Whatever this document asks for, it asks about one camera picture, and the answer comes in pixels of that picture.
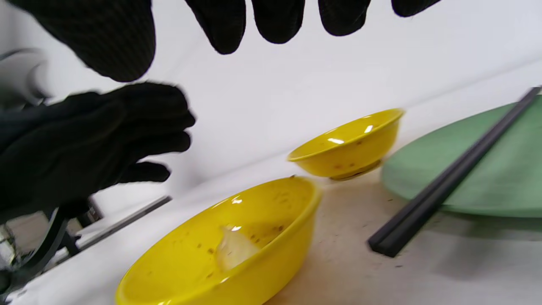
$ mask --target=black chopstick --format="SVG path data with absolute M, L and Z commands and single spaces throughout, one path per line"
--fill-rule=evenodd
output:
M 534 102 L 541 87 L 533 87 L 487 133 L 422 190 L 380 230 L 369 238 L 369 247 L 395 257 L 435 214 L 446 199 L 478 165 L 502 135 Z

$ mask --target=gloved hand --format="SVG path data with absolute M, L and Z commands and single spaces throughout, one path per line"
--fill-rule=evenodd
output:
M 392 0 L 393 10 L 409 17 L 440 0 Z M 221 54 L 233 53 L 246 23 L 244 0 L 186 0 L 211 45 Z M 344 36 L 365 24 L 371 0 L 318 0 L 320 18 L 328 33 Z M 258 31 L 267 41 L 286 43 L 301 28 L 305 0 L 252 0 Z
M 165 181 L 166 166 L 140 159 L 190 146 L 182 92 L 135 84 L 0 114 L 0 223 L 47 211 L 117 183 Z

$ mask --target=green plate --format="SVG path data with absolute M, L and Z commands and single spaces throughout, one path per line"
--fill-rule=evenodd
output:
M 384 163 L 384 186 L 403 198 L 414 198 L 513 106 L 460 120 L 409 143 Z M 503 135 L 443 208 L 469 214 L 542 217 L 541 97 Z

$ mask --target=table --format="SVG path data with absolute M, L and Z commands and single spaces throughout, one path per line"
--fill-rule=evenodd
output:
M 61 264 L 27 286 L 40 305 L 113 305 L 126 270 L 161 237 L 252 185 L 303 174 L 279 155 L 208 181 Z M 539 304 L 542 220 L 439 214 L 396 259 L 367 238 L 404 202 L 379 170 L 346 182 L 317 179 L 324 198 L 312 249 L 270 305 Z

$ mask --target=white backdrop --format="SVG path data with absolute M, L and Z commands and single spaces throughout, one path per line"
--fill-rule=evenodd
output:
M 438 116 L 431 103 L 440 103 L 447 111 L 464 110 L 458 115 L 464 116 L 492 107 L 486 101 L 477 108 L 479 101 L 472 97 L 516 97 L 538 84 L 533 78 L 540 68 L 535 62 L 542 59 L 541 9 L 538 0 L 442 0 L 415 17 L 399 18 L 390 0 L 373 0 L 360 31 L 332 37 L 320 24 L 317 1 L 308 0 L 304 25 L 289 43 L 266 42 L 250 11 L 239 50 L 222 56 L 207 43 L 183 1 L 156 0 L 158 47 L 145 79 L 185 89 L 198 117 L 193 146 L 181 156 L 161 158 L 174 170 L 168 183 L 115 187 L 99 194 L 98 201 L 113 212 L 158 194 L 180 195 L 202 181 L 391 107 L 420 111 L 426 105 L 428 116 Z M 24 33 L 21 46 L 47 51 L 48 81 L 58 98 L 119 86 L 84 68 L 31 17 L 18 14 L 17 26 Z M 526 72 L 521 67 L 530 68 Z M 515 70 L 507 74 L 513 81 L 500 80 L 499 88 L 468 86 Z M 452 98 L 462 90 L 471 98 Z M 403 128 L 408 129 L 408 116 Z

